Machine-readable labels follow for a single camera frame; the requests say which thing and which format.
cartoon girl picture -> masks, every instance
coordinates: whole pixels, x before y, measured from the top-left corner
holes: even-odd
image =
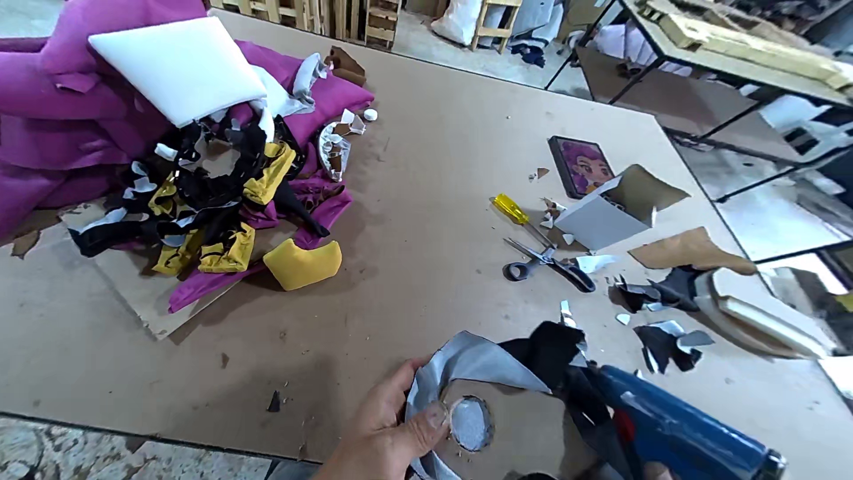
[[[562,140],[560,150],[572,174],[572,183],[577,193],[586,195],[613,178],[613,171],[597,147],[587,143]]]

screwdriver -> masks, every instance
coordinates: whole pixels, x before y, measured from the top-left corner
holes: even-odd
[[[530,216],[528,216],[525,211],[522,210],[521,207],[519,207],[519,204],[516,203],[512,198],[509,198],[504,194],[499,194],[495,198],[492,198],[491,202],[504,215],[507,215],[509,219],[513,221],[513,223],[515,223],[516,225],[527,226],[530,230],[533,230],[533,232],[537,234],[539,241],[541,241],[543,245],[551,248],[557,247],[554,242],[548,240],[548,237],[545,237],[543,233],[539,231],[539,229],[537,229],[531,224]]]

scissors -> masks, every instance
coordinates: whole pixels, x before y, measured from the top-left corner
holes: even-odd
[[[527,263],[514,261],[513,263],[508,263],[503,266],[503,276],[506,277],[507,280],[519,282],[530,277],[536,267],[540,265],[548,265],[556,270],[557,273],[566,277],[568,281],[572,282],[572,284],[583,293],[595,291],[595,283],[592,281],[592,278],[581,271],[580,268],[572,264],[566,265],[559,263],[557,260],[551,258],[551,255],[553,255],[556,250],[553,245],[547,245],[545,251],[540,254],[536,250],[526,247],[512,238],[504,238],[504,240],[515,247],[519,252],[531,257],[531,260]]]

wooden stool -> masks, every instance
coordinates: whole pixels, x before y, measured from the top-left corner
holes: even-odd
[[[483,26],[485,12],[489,9],[489,5],[506,5],[512,9],[506,28],[488,28]],[[477,42],[480,37],[500,37],[503,40],[501,41],[500,48],[497,49],[497,53],[502,54],[503,50],[507,48],[509,36],[513,34],[513,23],[515,23],[515,16],[519,14],[520,6],[521,0],[483,0],[483,6],[480,7],[480,17],[477,19],[477,30],[474,30],[474,39],[471,41],[471,51],[477,49]]]

yellow screwdriver handle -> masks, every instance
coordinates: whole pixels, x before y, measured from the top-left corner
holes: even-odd
[[[495,207],[497,207],[498,210],[503,212],[504,215],[507,215],[509,219],[517,225],[524,225],[530,221],[530,217],[527,216],[521,207],[519,207],[519,204],[504,194],[496,196],[491,200],[491,202],[495,204]]]

